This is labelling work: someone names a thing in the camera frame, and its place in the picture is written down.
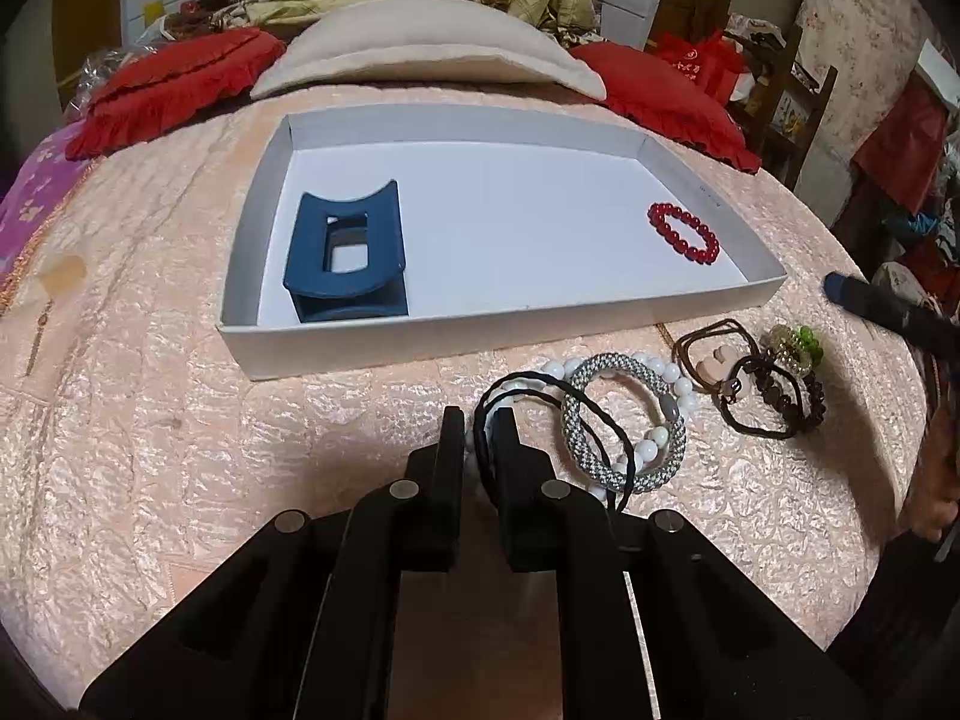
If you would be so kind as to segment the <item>person's right hand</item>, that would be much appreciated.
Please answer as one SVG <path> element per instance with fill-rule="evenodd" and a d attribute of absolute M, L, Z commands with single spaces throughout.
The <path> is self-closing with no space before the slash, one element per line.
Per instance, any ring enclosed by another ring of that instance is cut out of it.
<path fill-rule="evenodd" d="M 900 527 L 937 543 L 958 517 L 958 390 L 945 362 L 928 353 L 914 357 L 923 376 L 928 419 Z"/>

